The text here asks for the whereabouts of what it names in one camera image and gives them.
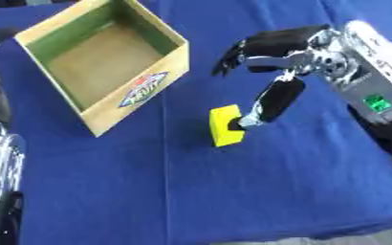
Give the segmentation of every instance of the blue fabric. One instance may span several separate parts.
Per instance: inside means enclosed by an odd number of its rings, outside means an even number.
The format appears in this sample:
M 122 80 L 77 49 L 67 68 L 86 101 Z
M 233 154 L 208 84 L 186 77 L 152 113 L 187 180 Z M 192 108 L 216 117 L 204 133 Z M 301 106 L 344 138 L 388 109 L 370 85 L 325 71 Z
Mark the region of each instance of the blue fabric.
M 213 107 L 248 111 L 276 74 L 212 78 L 259 31 L 358 17 L 392 39 L 392 0 L 142 1 L 190 41 L 191 71 L 99 139 L 18 45 L 0 49 L 14 132 L 29 144 L 22 244 L 207 244 L 392 228 L 392 161 L 315 77 L 274 123 L 213 148 Z M 0 10 L 26 28 L 66 5 Z

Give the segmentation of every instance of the blue tablecloth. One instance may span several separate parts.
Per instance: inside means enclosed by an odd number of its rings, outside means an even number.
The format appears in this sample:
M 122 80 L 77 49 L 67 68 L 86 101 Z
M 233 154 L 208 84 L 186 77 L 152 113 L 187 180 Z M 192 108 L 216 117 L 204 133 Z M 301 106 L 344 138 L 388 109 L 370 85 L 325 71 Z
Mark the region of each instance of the blue tablecloth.
M 318 78 L 276 122 L 211 147 L 208 111 L 248 111 L 276 74 L 213 63 L 258 31 L 367 20 L 392 40 L 392 0 L 142 1 L 190 41 L 191 71 L 99 139 L 16 43 L 0 49 L 13 131 L 28 141 L 23 245 L 207 244 L 392 228 L 392 160 Z M 26 28 L 66 5 L 0 10 Z

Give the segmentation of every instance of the yellow block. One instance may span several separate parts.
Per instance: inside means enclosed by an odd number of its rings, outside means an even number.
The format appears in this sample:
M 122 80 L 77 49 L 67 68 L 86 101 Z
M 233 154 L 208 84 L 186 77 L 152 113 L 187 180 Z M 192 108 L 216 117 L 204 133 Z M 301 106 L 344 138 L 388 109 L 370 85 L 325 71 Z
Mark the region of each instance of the yellow block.
M 215 146 L 221 147 L 242 142 L 244 130 L 229 130 L 230 121 L 239 117 L 241 117 L 241 112 L 236 104 L 209 111 L 209 127 Z

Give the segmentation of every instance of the printed label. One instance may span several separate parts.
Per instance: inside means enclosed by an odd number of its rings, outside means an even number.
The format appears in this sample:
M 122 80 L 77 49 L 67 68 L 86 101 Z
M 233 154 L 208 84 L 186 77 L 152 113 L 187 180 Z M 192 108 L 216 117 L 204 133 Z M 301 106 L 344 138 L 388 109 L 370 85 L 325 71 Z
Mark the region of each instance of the printed label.
M 156 88 L 166 78 L 167 72 L 153 75 L 146 75 L 137 80 L 129 94 L 124 98 L 119 107 L 128 106 L 134 103 L 148 100 L 156 91 Z

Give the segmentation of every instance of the wooden box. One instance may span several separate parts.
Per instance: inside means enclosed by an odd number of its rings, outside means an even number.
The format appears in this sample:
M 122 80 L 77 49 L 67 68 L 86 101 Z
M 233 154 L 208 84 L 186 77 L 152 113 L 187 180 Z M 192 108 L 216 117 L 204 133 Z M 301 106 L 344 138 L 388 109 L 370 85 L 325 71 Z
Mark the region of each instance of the wooden box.
M 82 0 L 19 33 L 98 137 L 188 71 L 188 43 L 136 0 Z

